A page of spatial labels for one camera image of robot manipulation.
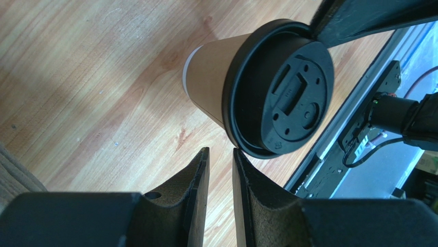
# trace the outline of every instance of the wooden floor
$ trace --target wooden floor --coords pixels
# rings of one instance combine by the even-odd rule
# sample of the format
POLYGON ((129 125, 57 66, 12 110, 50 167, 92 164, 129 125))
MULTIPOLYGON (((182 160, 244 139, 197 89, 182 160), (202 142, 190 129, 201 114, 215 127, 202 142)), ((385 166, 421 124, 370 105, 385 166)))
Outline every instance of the wooden floor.
MULTIPOLYGON (((183 64, 201 44, 274 19, 309 23, 320 2, 3 0, 0 142, 51 191, 146 192, 209 146, 204 242, 234 246, 233 146, 186 97, 183 64)), ((324 126, 389 36, 330 50, 336 85, 324 126)), ((284 185, 316 139, 251 160, 284 185)))

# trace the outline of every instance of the screw hole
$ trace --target screw hole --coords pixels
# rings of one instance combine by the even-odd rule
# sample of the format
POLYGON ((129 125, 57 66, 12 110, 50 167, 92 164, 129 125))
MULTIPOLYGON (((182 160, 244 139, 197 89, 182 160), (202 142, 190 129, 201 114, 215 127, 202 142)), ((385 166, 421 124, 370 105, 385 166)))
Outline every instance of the screw hole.
POLYGON ((154 199, 160 198, 161 197, 161 193, 151 191, 151 192, 148 192, 148 193, 144 194, 144 197, 146 197, 146 198, 148 198, 150 200, 154 200, 154 199))

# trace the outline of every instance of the black cable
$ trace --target black cable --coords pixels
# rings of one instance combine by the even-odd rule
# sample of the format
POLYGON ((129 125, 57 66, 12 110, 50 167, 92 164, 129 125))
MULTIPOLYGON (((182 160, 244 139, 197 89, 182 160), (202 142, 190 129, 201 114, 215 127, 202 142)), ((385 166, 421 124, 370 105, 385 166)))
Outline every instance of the black cable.
POLYGON ((367 161, 375 152, 377 152, 380 148, 389 145, 389 144, 393 144, 393 143, 398 143, 398 142, 402 142, 404 140, 403 137, 400 138, 395 138, 395 139, 391 139, 391 140, 387 140, 379 145, 377 145, 373 150, 371 150, 370 152, 368 152, 363 158, 361 158, 360 160, 352 163, 352 164, 347 164, 347 159, 350 156, 351 152, 354 149, 354 144, 351 145, 351 147, 348 149, 348 151, 345 153, 344 158, 342 159, 342 163, 346 166, 346 168, 355 168, 358 167, 359 165, 361 165, 362 163, 364 163, 365 161, 367 161))
POLYGON ((426 78, 428 75, 430 75, 431 73, 435 72, 438 70, 438 66, 435 66, 431 69, 429 69, 428 71, 424 72, 413 84, 412 86, 409 88, 409 90, 406 92, 406 95, 403 97, 405 99, 407 99, 409 97, 409 95, 412 93, 412 91, 418 86, 418 84, 424 79, 426 78))
MULTIPOLYGON (((414 89, 418 86, 418 84, 424 79, 426 78, 428 75, 430 75, 431 73, 435 72, 438 70, 438 66, 432 67, 431 69, 429 69, 428 71, 424 72, 420 77, 418 77, 418 79, 416 79, 414 81, 414 83, 411 85, 411 87, 408 89, 408 91, 406 92, 405 96, 403 97, 403 99, 407 99, 412 91, 414 91, 414 89)), ((379 140, 381 137, 383 136, 382 133, 380 133, 378 136, 376 136, 374 139, 370 140, 371 143, 379 140)))

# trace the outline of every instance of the black plastic lid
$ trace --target black plastic lid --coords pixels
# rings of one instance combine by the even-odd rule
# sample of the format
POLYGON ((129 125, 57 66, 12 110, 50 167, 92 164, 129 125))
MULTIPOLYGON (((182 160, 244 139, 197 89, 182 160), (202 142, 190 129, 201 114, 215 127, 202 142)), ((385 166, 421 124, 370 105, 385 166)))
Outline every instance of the black plastic lid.
POLYGON ((321 124, 333 84, 332 58, 307 25, 287 19, 263 25, 228 69, 222 96, 228 137, 256 158, 297 150, 321 124))

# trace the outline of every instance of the paper coffee cup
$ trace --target paper coffee cup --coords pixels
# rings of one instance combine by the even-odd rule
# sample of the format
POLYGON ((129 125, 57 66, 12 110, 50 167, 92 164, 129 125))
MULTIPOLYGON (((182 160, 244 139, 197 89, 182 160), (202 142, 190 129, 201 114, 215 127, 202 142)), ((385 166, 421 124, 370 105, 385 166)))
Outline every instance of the paper coffee cup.
POLYGON ((249 34, 218 40, 195 49, 184 65, 183 86, 192 102, 219 126, 222 91, 228 68, 249 34))
POLYGON ((334 68, 307 25, 281 19, 198 47, 182 82, 234 145, 272 158, 297 150, 316 132, 333 92, 334 68))

